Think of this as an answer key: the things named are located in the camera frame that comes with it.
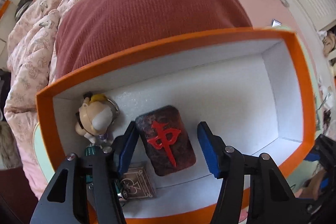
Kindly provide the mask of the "cartoon figure keychain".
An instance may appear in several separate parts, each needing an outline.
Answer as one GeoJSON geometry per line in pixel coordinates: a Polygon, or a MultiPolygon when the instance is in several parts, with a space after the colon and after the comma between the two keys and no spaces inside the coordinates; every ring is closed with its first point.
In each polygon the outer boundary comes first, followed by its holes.
{"type": "Polygon", "coordinates": [[[75,116],[75,131],[85,137],[92,145],[102,146],[109,143],[108,128],[120,114],[119,106],[105,94],[87,92],[75,116]]]}

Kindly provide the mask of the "pink floral quilt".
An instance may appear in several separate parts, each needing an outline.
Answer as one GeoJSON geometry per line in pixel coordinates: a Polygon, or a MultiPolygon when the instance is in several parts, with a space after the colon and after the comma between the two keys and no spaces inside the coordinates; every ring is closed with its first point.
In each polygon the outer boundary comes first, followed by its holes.
{"type": "Polygon", "coordinates": [[[34,151],[38,124],[36,94],[55,80],[55,39],[59,23],[80,0],[36,0],[16,23],[7,41],[11,88],[4,116],[14,134],[23,172],[33,194],[40,198],[47,186],[34,151]]]}

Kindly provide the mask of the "orange cardboard box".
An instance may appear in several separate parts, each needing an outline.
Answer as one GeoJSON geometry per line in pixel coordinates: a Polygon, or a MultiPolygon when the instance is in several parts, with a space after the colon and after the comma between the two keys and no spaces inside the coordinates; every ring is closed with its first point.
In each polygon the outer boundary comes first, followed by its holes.
{"type": "Polygon", "coordinates": [[[125,185],[144,171],[153,194],[128,201],[127,223],[209,223],[222,186],[201,123],[243,155],[269,155],[288,177],[313,146],[313,72],[292,31],[203,31],[135,46],[68,73],[37,95],[33,150],[46,180],[93,130],[114,141],[135,126],[125,185]]]}

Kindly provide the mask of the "green cartoon lap table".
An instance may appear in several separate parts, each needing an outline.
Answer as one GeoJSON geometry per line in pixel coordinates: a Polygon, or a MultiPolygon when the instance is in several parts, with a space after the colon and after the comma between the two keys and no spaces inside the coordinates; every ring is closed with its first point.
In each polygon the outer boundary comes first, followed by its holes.
{"type": "Polygon", "coordinates": [[[46,181],[50,182],[52,177],[55,174],[55,170],[52,167],[50,158],[48,156],[39,123],[37,123],[37,125],[34,128],[33,147],[34,147],[34,153],[37,158],[38,164],[41,168],[42,174],[44,175],[46,181]]]}

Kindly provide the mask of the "red mahjong tile block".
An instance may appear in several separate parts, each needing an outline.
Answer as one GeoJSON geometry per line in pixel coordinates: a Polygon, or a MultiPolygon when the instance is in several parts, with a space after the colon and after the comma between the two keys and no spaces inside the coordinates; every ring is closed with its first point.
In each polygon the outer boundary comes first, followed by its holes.
{"type": "Polygon", "coordinates": [[[167,105],[142,114],[135,125],[157,176],[190,168],[196,156],[178,109],[167,105]]]}

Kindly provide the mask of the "red corduroy pillow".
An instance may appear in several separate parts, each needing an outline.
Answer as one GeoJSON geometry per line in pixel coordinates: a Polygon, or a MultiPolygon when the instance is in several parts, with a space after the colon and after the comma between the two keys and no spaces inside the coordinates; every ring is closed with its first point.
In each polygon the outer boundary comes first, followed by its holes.
{"type": "Polygon", "coordinates": [[[238,0],[80,0],[59,24],[55,76],[144,43],[251,25],[238,0]]]}

